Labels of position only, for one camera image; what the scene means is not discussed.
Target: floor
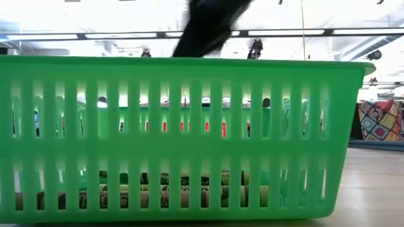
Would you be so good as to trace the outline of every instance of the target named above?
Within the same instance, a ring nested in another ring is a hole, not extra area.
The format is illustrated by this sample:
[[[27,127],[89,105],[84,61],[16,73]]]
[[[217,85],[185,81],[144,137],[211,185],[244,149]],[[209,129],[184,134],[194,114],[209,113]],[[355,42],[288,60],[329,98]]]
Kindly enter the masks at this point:
[[[404,153],[348,149],[335,212],[328,218],[298,221],[131,223],[127,226],[404,226]],[[0,224],[0,227],[29,225]],[[81,227],[84,224],[46,224]],[[96,227],[99,224],[86,224]],[[103,224],[104,227],[117,226]]]

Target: black fabric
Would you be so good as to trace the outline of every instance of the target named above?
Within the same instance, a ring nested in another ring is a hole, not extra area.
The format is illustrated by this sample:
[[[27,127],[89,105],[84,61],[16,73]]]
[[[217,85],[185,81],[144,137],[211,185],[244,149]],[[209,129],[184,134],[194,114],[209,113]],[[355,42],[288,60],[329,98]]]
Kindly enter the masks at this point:
[[[220,49],[252,0],[191,0],[189,21],[172,57],[203,57]]]

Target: basket rim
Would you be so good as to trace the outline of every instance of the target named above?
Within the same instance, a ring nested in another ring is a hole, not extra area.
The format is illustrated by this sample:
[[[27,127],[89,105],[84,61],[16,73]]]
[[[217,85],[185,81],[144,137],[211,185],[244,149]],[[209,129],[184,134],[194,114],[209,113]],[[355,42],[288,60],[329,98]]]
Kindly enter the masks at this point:
[[[311,69],[362,69],[369,75],[376,70],[370,62],[291,61],[291,60],[246,60],[246,59],[201,59],[201,58],[146,58],[146,57],[62,57],[62,56],[0,56],[0,64],[114,64],[132,66],[209,66],[209,67],[272,67]]]

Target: patchwork fabric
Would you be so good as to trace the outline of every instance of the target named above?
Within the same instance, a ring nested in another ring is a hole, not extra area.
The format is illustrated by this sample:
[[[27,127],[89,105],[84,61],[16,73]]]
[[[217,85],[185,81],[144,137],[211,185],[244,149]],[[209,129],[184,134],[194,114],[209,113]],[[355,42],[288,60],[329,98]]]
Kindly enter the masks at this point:
[[[401,141],[401,109],[402,104],[393,100],[360,103],[359,119],[363,138],[371,141]]]

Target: ceiling light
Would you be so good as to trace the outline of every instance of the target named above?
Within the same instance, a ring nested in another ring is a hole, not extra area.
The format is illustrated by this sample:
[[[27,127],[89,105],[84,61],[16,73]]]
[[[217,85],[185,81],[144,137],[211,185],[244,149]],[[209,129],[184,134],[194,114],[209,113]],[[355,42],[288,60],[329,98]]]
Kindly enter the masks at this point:
[[[369,35],[369,34],[400,34],[404,33],[404,28],[386,28],[386,29],[342,29],[335,30],[335,35]]]
[[[77,39],[77,35],[8,35],[10,40],[69,40]]]
[[[157,33],[87,34],[87,38],[153,38]]]
[[[165,36],[167,37],[181,37],[182,32],[166,32]]]
[[[248,35],[321,35],[324,30],[270,30],[270,31],[249,31]]]

